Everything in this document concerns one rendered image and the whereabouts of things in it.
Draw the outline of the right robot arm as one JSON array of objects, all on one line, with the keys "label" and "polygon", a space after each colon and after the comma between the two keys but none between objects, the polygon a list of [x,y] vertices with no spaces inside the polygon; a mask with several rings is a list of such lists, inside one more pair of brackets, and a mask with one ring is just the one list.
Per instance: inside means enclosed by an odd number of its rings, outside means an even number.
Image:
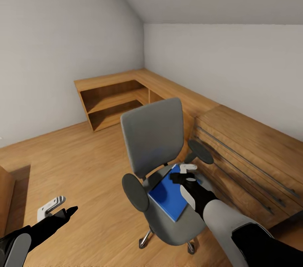
[{"label": "right robot arm", "polygon": [[261,224],[237,212],[203,188],[194,178],[195,164],[182,164],[169,173],[181,194],[200,214],[233,267],[303,267],[303,251],[280,242]]}]

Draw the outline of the swivel chair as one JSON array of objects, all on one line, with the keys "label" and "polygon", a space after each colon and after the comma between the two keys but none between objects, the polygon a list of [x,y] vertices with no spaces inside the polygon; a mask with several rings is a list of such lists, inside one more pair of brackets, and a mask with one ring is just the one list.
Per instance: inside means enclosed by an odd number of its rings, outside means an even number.
[{"label": "swivel chair", "polygon": [[[176,222],[173,222],[148,195],[148,192],[168,173],[174,164],[189,164],[198,157],[206,164],[213,164],[210,152],[200,143],[190,139],[187,142],[191,153],[183,162],[168,165],[175,160],[184,144],[183,109],[178,97],[164,99],[125,112],[120,117],[122,133],[134,174],[127,173],[122,178],[124,192],[131,204],[143,212],[149,223],[149,231],[139,240],[139,248],[145,248],[145,241],[152,232],[171,246],[188,244],[188,253],[194,255],[196,238],[207,227],[204,220],[190,204],[187,204]],[[146,175],[164,165],[148,178]],[[213,187],[198,170],[187,170],[208,191]]]}]

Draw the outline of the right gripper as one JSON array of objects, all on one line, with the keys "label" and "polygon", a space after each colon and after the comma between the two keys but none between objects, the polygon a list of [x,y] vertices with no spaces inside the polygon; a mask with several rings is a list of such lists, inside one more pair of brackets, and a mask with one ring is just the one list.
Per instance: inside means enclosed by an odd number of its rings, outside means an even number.
[{"label": "right gripper", "polygon": [[174,184],[180,184],[181,179],[184,176],[188,176],[188,177],[193,177],[194,178],[194,174],[193,173],[186,173],[186,174],[181,174],[181,173],[169,173],[169,179],[173,180]]}]

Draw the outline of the folder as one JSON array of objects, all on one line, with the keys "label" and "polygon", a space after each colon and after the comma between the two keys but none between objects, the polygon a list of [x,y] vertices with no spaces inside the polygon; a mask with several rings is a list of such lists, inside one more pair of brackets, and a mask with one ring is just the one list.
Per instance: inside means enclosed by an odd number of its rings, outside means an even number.
[{"label": "folder", "polygon": [[181,185],[169,179],[169,173],[180,173],[181,166],[174,164],[162,179],[148,192],[163,212],[176,222],[184,207],[189,204],[181,194]]}]

